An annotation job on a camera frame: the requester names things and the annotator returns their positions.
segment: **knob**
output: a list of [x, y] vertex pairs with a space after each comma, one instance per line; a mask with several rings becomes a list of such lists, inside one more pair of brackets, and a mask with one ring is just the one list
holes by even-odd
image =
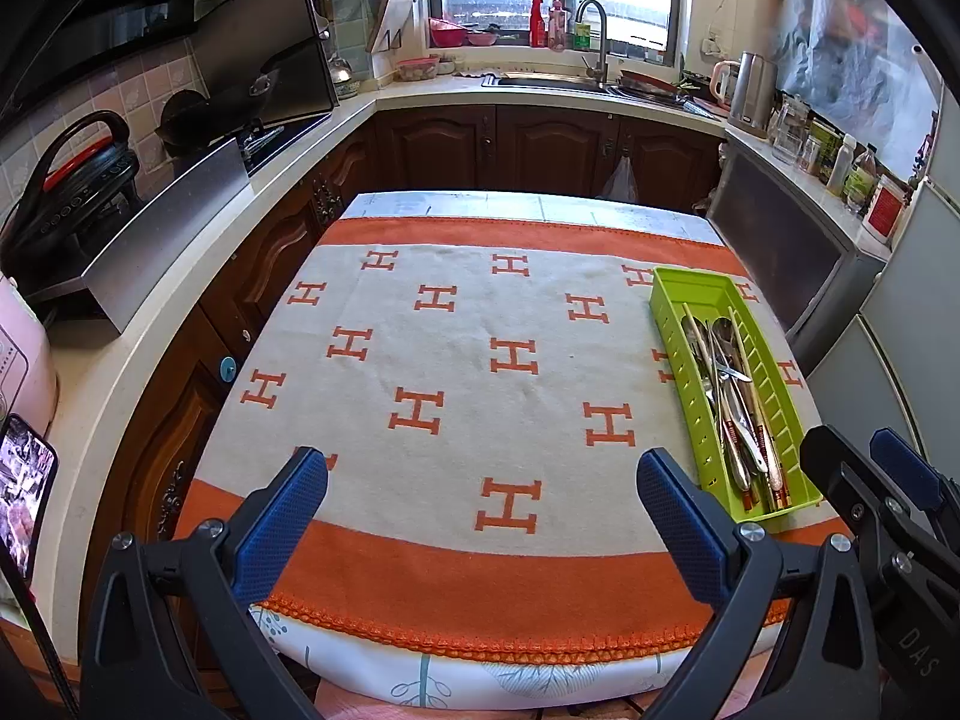
[[223, 360], [220, 360], [220, 378], [229, 384], [236, 377], [237, 360], [234, 360], [233, 357], [224, 357]]

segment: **pink bowl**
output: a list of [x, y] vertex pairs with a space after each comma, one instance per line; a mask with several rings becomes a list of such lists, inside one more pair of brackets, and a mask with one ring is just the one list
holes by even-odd
[[467, 40], [472, 46], [492, 46], [496, 43], [495, 32], [468, 32]]

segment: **plastic bag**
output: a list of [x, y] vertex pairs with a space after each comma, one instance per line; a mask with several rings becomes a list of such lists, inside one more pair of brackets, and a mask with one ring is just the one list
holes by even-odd
[[615, 200], [616, 202], [632, 202], [640, 204], [637, 194], [637, 182], [634, 180], [634, 168], [630, 164], [630, 157], [621, 157], [610, 180], [603, 187], [598, 197], [601, 200]]

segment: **dish soap bottle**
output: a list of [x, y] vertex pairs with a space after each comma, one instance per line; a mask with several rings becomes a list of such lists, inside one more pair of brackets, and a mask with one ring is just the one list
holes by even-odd
[[561, 52], [566, 48], [566, 11], [563, 10], [563, 0], [553, 0], [547, 45], [554, 52]]
[[541, 13], [543, 4], [544, 0], [534, 0], [530, 7], [530, 46], [534, 49], [546, 47], [546, 23]]
[[827, 191], [838, 197], [843, 194], [843, 182], [847, 180], [847, 173], [853, 165], [853, 153], [856, 151], [856, 138], [851, 134], [843, 136], [843, 146], [837, 151], [836, 162], [833, 163], [833, 172], [827, 181]]

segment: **dish rack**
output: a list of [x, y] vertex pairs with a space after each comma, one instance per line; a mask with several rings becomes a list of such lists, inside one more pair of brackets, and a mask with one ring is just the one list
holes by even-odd
[[[760, 394], [760, 407], [770, 426], [781, 458], [791, 506], [776, 512], [762, 512], [761, 507], [748, 511], [738, 490], [731, 483], [727, 465], [713, 427], [712, 408], [700, 381], [700, 372], [680, 327], [683, 303], [688, 304], [693, 316], [702, 322], [713, 322], [728, 317], [733, 319], [743, 338], [750, 375]], [[803, 427], [790, 399], [786, 384], [779, 374], [776, 360], [767, 346], [760, 327], [754, 319], [736, 284], [719, 274], [705, 274], [687, 269], [654, 269], [654, 289], [650, 308], [656, 326], [664, 339], [666, 353], [673, 370], [683, 417], [690, 432], [693, 456], [700, 476], [700, 487], [720, 501], [736, 522], [759, 521], [783, 517], [797, 509], [820, 502], [823, 497], [803, 471], [800, 470], [800, 442]]]

